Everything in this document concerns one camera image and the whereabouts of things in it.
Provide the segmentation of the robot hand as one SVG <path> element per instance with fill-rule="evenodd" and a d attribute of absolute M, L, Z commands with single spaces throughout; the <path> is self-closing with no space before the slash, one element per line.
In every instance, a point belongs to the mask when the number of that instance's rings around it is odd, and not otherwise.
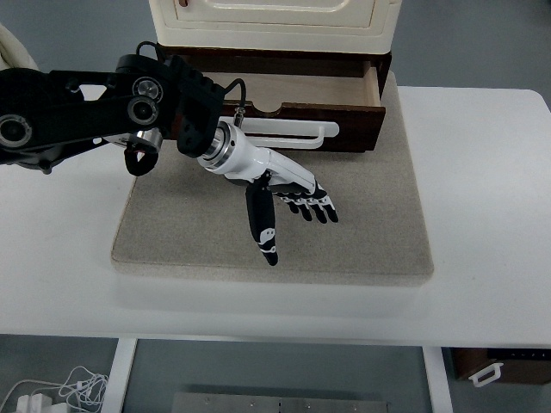
<path fill-rule="evenodd" d="M 278 262 L 273 197 L 306 221 L 338 222 L 336 208 L 313 173 L 277 151 L 253 145 L 236 126 L 221 122 L 203 168 L 229 181 L 246 184 L 245 199 L 251 235 L 268 264 Z"/>

